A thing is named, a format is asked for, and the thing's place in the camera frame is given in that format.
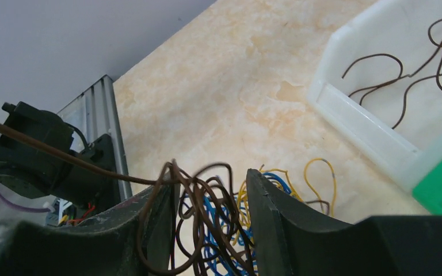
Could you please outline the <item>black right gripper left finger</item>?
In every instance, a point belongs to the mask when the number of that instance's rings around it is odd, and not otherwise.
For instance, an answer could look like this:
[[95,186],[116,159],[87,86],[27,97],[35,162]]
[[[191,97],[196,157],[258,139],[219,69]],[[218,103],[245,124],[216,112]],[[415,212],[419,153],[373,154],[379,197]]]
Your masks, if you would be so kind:
[[74,227],[0,220],[0,275],[147,275],[138,249],[153,267],[168,268],[179,189],[161,188],[138,245],[138,214],[150,193],[147,188]]

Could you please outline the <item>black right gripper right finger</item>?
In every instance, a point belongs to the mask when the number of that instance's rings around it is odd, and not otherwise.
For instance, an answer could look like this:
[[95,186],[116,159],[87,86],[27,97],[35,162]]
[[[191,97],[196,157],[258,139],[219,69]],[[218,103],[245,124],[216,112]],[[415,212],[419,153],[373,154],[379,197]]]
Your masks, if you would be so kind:
[[349,224],[246,174],[260,275],[442,275],[442,216],[371,216]]

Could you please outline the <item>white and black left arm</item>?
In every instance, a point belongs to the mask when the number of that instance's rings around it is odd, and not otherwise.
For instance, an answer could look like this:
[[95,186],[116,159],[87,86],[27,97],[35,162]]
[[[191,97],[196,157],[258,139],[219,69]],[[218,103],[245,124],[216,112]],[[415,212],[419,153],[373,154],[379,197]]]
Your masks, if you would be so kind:
[[[27,103],[4,103],[4,125],[104,170],[115,171],[112,138],[103,134],[81,152],[71,149],[75,128],[57,114]],[[0,136],[0,183],[19,195],[35,199],[53,195],[80,209],[103,212],[120,202],[117,180],[95,174],[61,159]]]

